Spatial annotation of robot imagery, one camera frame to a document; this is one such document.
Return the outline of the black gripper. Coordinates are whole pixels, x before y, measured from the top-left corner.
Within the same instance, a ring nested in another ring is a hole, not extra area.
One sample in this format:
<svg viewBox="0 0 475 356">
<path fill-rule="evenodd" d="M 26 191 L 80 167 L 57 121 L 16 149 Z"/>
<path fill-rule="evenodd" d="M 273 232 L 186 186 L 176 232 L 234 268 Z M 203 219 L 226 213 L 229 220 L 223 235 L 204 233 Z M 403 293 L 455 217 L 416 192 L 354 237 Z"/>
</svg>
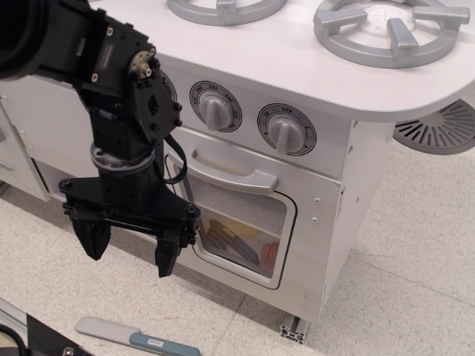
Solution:
<svg viewBox="0 0 475 356">
<path fill-rule="evenodd" d="M 116 226 L 157 237 L 159 277 L 172 274 L 181 248 L 194 245 L 200 210 L 174 194 L 152 163 L 140 172 L 102 171 L 59 183 L 63 208 L 86 254 L 100 260 Z"/>
</svg>

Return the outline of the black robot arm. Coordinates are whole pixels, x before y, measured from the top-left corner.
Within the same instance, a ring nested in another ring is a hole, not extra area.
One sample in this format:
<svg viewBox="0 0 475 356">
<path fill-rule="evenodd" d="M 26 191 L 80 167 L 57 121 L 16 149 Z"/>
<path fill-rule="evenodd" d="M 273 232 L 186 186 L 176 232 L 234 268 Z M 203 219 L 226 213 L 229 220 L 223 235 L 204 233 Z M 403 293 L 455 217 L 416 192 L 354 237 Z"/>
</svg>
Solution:
<svg viewBox="0 0 475 356">
<path fill-rule="evenodd" d="M 86 254 L 101 258 L 113 227 L 153 235 L 159 275 L 196 242 L 200 209 L 170 191 L 164 148 L 181 106 L 168 93 L 155 46 L 87 1 L 3 1 L 1 79 L 38 75 L 73 86 L 89 114 L 97 177 L 62 180 L 64 212 Z"/>
</svg>

